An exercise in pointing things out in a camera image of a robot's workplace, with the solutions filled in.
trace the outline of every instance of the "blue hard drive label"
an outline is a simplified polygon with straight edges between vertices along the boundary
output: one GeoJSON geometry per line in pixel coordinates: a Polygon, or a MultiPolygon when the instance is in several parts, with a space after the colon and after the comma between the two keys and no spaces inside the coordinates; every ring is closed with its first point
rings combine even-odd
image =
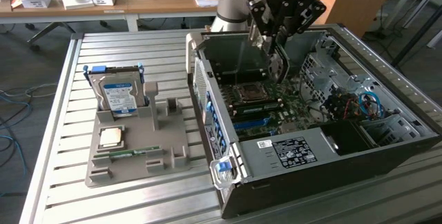
{"type": "Polygon", "coordinates": [[[315,162],[316,157],[312,154],[304,137],[283,140],[272,143],[280,163],[285,168],[304,165],[315,162]]]}
{"type": "Polygon", "coordinates": [[[129,114],[135,112],[136,101],[135,96],[131,95],[133,89],[132,84],[105,84],[102,88],[110,110],[117,114],[129,114]]]}

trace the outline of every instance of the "barcode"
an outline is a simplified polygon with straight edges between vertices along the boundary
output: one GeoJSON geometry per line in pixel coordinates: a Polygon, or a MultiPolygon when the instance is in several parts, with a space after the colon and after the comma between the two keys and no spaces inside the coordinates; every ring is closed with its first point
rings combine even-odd
{"type": "Polygon", "coordinates": [[[257,144],[259,149],[265,148],[265,147],[271,147],[271,140],[257,141],[256,144],[257,144]]]}

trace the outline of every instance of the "motherboard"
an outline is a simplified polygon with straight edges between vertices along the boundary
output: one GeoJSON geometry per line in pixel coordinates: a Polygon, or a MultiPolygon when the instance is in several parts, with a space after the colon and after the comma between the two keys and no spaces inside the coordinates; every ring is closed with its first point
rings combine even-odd
{"type": "Polygon", "coordinates": [[[219,86],[240,141],[305,130],[320,117],[312,117],[296,84],[257,82],[219,86]]]}

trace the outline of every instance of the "blue expansion slot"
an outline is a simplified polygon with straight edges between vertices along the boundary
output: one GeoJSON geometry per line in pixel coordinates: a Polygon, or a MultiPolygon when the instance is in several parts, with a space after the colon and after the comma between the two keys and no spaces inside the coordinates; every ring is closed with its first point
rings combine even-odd
{"type": "Polygon", "coordinates": [[[244,128],[251,128],[251,127],[265,127],[268,122],[269,122],[269,117],[264,118],[261,120],[255,120],[255,121],[233,124],[233,128],[244,129],[244,128]]]}

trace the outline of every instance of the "hard drive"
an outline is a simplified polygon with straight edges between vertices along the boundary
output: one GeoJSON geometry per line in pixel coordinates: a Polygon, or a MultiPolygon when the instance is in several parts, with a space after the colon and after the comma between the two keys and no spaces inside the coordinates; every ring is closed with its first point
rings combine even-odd
{"type": "Polygon", "coordinates": [[[90,71],[84,66],[82,70],[101,111],[110,110],[114,117],[125,117],[136,113],[137,107],[147,106],[141,64],[128,67],[93,66],[90,71]]]}

